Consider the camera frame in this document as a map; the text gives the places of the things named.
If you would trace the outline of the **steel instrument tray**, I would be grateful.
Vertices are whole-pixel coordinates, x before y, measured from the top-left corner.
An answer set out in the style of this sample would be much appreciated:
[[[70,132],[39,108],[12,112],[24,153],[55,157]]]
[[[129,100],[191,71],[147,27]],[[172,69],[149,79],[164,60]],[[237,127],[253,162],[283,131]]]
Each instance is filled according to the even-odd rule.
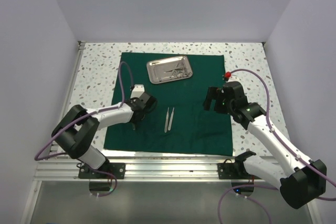
[[[171,79],[170,78],[171,75],[165,72],[174,69],[177,66],[185,66],[188,69],[188,71],[191,72],[193,75],[193,70],[190,61],[188,57],[184,55],[149,61],[146,64],[146,68],[148,71],[150,82],[152,84],[163,84],[173,81],[184,80],[192,77],[191,75],[188,78]]]

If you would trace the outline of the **steel scissors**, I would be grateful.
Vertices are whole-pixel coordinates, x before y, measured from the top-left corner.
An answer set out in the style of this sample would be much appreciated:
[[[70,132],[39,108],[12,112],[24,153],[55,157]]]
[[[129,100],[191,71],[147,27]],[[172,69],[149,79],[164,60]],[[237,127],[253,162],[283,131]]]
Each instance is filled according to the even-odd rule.
[[[177,66],[174,69],[168,70],[165,73],[169,73],[171,79],[188,78],[192,75],[191,72],[185,66]]]

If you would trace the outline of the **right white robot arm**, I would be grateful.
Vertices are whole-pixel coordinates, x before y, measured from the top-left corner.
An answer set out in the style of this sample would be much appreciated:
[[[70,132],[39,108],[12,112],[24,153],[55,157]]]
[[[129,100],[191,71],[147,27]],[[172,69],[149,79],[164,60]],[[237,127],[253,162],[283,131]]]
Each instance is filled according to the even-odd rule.
[[[277,161],[268,162],[253,151],[235,157],[232,163],[222,163],[220,170],[238,178],[254,175],[278,189],[286,203],[299,209],[325,193],[327,167],[321,160],[313,161],[298,150],[282,134],[282,141],[274,135],[276,127],[267,120],[266,111],[256,102],[248,102],[243,86],[238,81],[225,83],[222,88],[209,87],[203,103],[220,114],[231,115],[254,137],[263,143]]]

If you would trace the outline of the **green surgical cloth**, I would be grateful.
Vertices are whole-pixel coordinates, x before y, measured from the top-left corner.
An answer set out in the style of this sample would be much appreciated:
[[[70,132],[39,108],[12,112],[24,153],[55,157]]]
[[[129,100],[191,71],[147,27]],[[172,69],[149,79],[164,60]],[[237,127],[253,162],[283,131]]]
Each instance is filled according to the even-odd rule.
[[[156,108],[136,124],[117,124],[107,128],[104,148],[116,151],[208,154],[231,156],[232,125],[229,115],[205,111],[203,102],[208,87],[222,87],[225,72],[224,56],[188,55],[191,78],[164,84],[152,84],[146,64],[166,58],[166,54],[124,52],[121,61],[132,71],[134,82],[157,99]],[[174,116],[170,131],[164,133],[169,107]]]

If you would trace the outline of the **steel tweezers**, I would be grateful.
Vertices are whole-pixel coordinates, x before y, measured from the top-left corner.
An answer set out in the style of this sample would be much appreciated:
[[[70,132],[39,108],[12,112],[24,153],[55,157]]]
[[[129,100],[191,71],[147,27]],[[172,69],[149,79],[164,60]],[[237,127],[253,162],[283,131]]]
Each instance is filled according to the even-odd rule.
[[[167,108],[166,117],[165,117],[164,133],[166,133],[168,130],[168,123],[169,123],[169,107]]]

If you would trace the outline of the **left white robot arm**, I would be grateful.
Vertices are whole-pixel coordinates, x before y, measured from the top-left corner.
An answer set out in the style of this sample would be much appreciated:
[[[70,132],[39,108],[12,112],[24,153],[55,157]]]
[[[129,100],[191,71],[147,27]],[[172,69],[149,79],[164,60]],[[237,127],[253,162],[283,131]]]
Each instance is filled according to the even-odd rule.
[[[75,105],[62,118],[51,137],[72,159],[89,166],[97,178],[104,178],[109,172],[109,161],[92,145],[96,131],[117,124],[135,125],[156,104],[154,96],[143,92],[139,97],[99,109],[85,109],[81,105]]]

